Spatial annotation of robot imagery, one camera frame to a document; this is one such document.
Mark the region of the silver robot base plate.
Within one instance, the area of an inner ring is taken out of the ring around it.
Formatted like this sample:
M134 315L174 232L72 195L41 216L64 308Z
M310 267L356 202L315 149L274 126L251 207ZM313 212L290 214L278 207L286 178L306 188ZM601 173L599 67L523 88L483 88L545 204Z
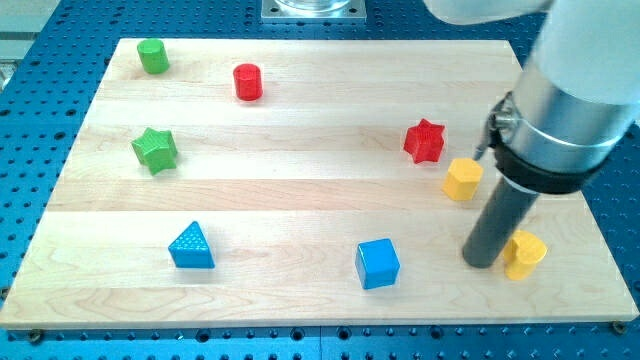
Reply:
M365 0L262 0L266 23L361 22L367 19Z

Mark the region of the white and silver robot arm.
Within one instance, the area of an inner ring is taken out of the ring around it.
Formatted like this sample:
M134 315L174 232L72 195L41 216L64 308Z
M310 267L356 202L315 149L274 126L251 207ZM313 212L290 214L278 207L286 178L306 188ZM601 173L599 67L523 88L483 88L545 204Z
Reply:
M546 12L516 86L491 110L474 157L502 177L463 248L491 266L539 194L578 191L639 117L639 4L633 0L429 0L455 25Z

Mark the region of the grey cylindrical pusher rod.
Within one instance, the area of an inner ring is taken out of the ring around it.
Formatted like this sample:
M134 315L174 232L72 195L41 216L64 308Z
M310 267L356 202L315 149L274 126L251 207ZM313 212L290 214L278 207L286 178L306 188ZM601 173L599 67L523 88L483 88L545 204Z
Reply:
M493 265L539 194L502 177L462 247L467 264Z

